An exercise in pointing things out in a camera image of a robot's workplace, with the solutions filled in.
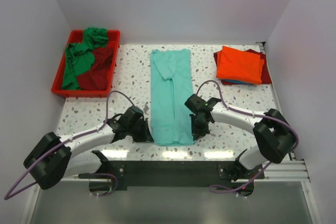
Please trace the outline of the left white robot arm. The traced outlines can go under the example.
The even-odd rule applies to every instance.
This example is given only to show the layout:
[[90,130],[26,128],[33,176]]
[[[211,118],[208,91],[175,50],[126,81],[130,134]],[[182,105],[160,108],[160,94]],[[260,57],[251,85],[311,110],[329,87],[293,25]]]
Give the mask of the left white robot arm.
[[132,137],[136,143],[152,143],[148,119],[143,111],[129,107],[124,113],[106,119],[102,124],[77,134],[58,136],[47,133],[24,160],[24,167],[41,189],[54,187],[62,178],[82,173],[92,173],[97,178],[108,174],[105,158],[94,152],[99,160],[85,163],[76,157],[95,148]]

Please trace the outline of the teal t shirt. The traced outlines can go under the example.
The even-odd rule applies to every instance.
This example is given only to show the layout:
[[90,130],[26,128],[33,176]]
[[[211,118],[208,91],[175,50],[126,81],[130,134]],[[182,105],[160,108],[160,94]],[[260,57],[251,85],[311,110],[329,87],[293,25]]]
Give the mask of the teal t shirt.
[[156,145],[194,144],[190,111],[184,105],[193,94],[191,52],[153,50],[151,65],[151,134]]

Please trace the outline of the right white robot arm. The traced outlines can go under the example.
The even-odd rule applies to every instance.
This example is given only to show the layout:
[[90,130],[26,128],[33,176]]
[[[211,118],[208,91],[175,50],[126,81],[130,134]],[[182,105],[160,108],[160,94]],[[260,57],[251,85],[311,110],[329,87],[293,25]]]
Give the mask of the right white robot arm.
[[297,134],[276,109],[253,112],[225,105],[219,98],[205,101],[196,94],[186,100],[185,106],[191,111],[194,140],[210,133],[210,123],[228,124],[254,135],[256,146],[244,150],[233,162],[222,168],[223,174],[230,180],[248,178],[253,169],[266,161],[281,163],[298,145]]

